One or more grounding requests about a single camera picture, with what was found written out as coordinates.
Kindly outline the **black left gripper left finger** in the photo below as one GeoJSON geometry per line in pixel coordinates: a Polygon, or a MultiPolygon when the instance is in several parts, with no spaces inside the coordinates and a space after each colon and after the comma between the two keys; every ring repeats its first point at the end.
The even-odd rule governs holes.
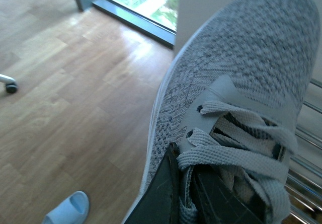
{"type": "Polygon", "coordinates": [[[170,143],[148,189],[125,223],[179,222],[179,149],[170,143]]]}

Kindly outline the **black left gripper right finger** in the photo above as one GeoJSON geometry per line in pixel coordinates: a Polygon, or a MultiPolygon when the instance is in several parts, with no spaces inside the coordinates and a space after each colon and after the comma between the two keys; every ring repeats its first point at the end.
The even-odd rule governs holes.
{"type": "Polygon", "coordinates": [[[198,212],[197,223],[262,223],[217,174],[194,173],[193,202],[198,212]]]}

